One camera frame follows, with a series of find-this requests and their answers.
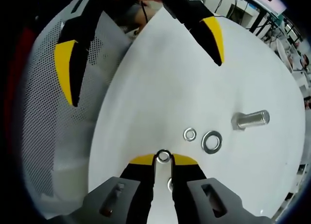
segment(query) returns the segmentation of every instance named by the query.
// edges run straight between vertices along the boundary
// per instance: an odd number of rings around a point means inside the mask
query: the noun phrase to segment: screw
[[[270,121],[270,115],[267,110],[254,112],[251,114],[236,113],[233,115],[231,123],[234,130],[244,130],[248,127],[266,125]]]

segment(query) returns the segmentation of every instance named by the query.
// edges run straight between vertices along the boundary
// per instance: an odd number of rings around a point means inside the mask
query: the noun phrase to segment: black cable
[[[217,12],[218,8],[221,6],[222,2],[223,2],[223,0],[220,0],[220,1],[219,1],[218,6],[217,6],[217,8],[216,8],[216,10],[215,10],[215,13]]]
[[[259,27],[263,27],[264,25],[265,25],[265,24],[263,24],[263,25],[261,25],[261,26],[258,26],[258,27],[256,27],[256,29],[259,28]],[[271,23],[266,24],[266,26],[269,26],[269,25],[271,25]],[[250,28],[251,28],[251,27],[250,27]],[[245,29],[249,30],[250,28],[245,28]]]
[[[224,18],[227,18],[226,16],[222,16],[222,15],[214,16],[214,17],[224,17]]]
[[[141,7],[142,7],[142,11],[144,12],[145,19],[146,19],[146,24],[147,24],[148,23],[148,18],[147,18],[144,2],[141,1],[140,4],[141,4]]]
[[[243,20],[244,14],[245,14],[245,10],[247,9],[247,6],[248,6],[248,3],[246,3],[246,7],[245,7],[245,9],[243,11],[242,18],[240,20],[240,25],[242,24],[242,20]]]

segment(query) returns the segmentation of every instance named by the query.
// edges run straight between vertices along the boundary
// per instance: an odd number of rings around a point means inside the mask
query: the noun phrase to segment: white mesh fabric
[[[21,150],[26,187],[42,213],[68,213],[87,194],[93,131],[104,96],[130,46],[102,13],[91,42],[78,107],[70,106],[54,67],[59,13],[36,39],[14,106],[14,144]]]

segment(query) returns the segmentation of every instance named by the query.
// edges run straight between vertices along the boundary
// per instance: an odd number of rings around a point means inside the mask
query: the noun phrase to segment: metal washer
[[[165,155],[167,156],[167,158],[166,158],[166,159],[162,159],[162,158],[160,157],[160,154],[165,154]],[[157,152],[156,160],[157,160],[159,163],[167,163],[167,162],[170,161],[170,159],[171,159],[171,154],[170,154],[169,151],[167,151],[167,150],[160,150],[160,151]]]
[[[192,137],[188,137],[187,136],[187,133],[192,133],[193,136]],[[184,131],[184,134],[183,134],[183,137],[186,141],[193,141],[195,138],[196,138],[196,131],[195,129],[193,128],[187,128],[185,131]]]
[[[210,137],[210,136],[215,136],[217,138],[217,145],[214,149],[209,149],[207,146],[206,146],[206,141],[207,139]],[[223,142],[223,137],[222,135],[220,135],[219,132],[217,131],[209,131],[207,132],[203,138],[202,138],[202,142],[201,142],[201,146],[202,146],[202,149],[208,153],[209,155],[212,155],[216,152],[218,152],[222,146],[222,142]]]

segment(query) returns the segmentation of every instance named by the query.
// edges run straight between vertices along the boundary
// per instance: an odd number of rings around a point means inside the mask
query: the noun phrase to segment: red object
[[[14,56],[9,62],[6,91],[4,94],[4,129],[8,145],[11,145],[10,128],[15,90],[35,39],[36,34],[30,29],[24,28],[17,42]]]

